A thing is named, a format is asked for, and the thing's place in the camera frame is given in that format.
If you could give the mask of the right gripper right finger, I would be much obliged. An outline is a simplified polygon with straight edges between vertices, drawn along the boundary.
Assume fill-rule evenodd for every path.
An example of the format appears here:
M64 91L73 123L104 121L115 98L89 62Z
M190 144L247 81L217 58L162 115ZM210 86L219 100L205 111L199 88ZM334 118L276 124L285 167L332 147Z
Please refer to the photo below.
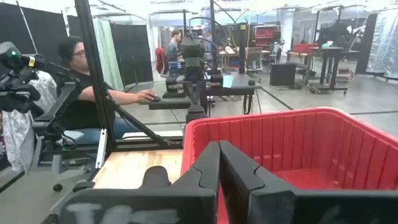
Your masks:
M292 223L295 187L230 142L219 142L220 181L230 223Z

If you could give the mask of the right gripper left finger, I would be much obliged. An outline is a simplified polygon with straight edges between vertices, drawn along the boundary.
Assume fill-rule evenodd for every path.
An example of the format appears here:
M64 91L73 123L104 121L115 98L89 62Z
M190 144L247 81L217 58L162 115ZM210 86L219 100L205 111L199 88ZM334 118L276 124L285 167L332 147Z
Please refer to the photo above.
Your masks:
M220 184L220 145L210 142L190 168L172 185L172 188L203 188L218 193Z

